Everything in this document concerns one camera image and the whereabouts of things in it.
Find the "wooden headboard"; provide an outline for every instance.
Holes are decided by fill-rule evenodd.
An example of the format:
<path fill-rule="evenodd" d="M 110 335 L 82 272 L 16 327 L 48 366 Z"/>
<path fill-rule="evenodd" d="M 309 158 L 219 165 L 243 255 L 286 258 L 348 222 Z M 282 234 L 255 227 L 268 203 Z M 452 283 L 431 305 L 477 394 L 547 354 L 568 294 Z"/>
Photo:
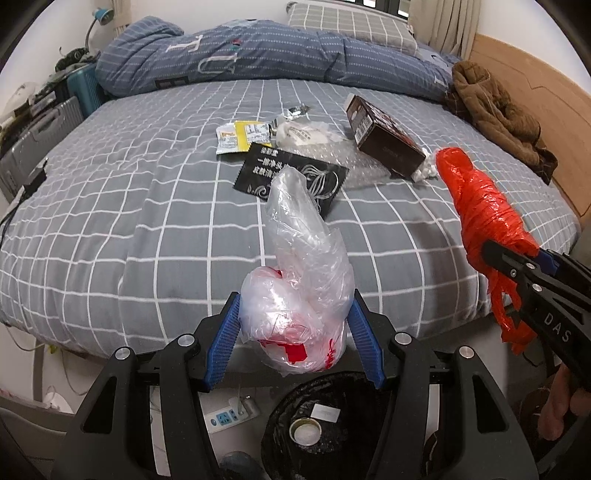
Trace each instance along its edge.
<path fill-rule="evenodd" d="M 542 60 L 485 35 L 476 35 L 470 60 L 538 119 L 558 158 L 554 180 L 582 221 L 591 218 L 591 96 Z"/>

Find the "silver screw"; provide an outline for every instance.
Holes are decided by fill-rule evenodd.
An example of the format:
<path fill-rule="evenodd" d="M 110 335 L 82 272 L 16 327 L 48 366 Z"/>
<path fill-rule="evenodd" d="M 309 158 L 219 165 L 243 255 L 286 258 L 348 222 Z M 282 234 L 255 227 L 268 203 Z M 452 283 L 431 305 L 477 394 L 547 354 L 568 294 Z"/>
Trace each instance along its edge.
<path fill-rule="evenodd" d="M 180 346 L 191 346 L 195 342 L 195 337 L 193 335 L 183 335 L 178 337 L 178 344 Z"/>
<path fill-rule="evenodd" d="M 123 348 L 120 348 L 115 352 L 115 358 L 117 360 L 125 360 L 127 357 L 129 357 L 130 353 L 131 351 L 129 350 L 129 348 L 124 346 Z"/>
<path fill-rule="evenodd" d="M 474 356 L 474 350 L 472 350 L 469 346 L 461 346 L 460 355 L 464 358 L 472 358 Z"/>
<path fill-rule="evenodd" d="M 394 340 L 396 340 L 396 343 L 399 343 L 400 345 L 408 345 L 413 341 L 413 338 L 405 332 L 400 332 L 394 336 Z"/>

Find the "brown jacket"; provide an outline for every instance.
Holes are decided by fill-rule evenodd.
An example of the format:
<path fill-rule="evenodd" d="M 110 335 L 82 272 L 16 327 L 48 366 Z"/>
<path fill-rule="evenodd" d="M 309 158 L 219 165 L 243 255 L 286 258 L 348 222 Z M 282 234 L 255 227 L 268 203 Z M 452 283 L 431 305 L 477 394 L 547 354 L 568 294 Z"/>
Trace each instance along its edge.
<path fill-rule="evenodd" d="M 538 121 L 514 103 L 503 85 L 477 63 L 460 61 L 453 66 L 452 75 L 454 91 L 446 96 L 451 112 L 472 123 L 549 184 L 558 160 L 546 150 Z"/>

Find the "black trash bag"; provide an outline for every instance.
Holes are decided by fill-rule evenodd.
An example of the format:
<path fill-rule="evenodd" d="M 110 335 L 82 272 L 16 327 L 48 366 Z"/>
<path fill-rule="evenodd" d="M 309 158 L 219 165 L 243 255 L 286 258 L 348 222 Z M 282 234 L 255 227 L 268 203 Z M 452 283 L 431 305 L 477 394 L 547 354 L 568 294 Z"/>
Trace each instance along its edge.
<path fill-rule="evenodd" d="M 374 456 L 390 391 L 376 390 L 363 373 L 324 375 L 292 390 L 269 417 L 261 459 L 271 480 L 363 480 Z M 320 440 L 301 446 L 290 426 L 315 404 L 340 409 L 336 423 L 317 420 Z"/>

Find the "power strip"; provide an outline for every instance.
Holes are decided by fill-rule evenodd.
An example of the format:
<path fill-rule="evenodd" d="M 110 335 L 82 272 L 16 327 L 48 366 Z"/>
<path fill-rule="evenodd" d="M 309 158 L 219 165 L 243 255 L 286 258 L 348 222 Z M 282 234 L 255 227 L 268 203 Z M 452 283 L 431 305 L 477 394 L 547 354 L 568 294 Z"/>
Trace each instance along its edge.
<path fill-rule="evenodd" d="M 221 432 L 235 427 L 261 414 L 251 397 L 245 398 L 244 401 L 238 397 L 232 397 L 228 403 L 227 407 L 204 415 L 208 433 Z"/>

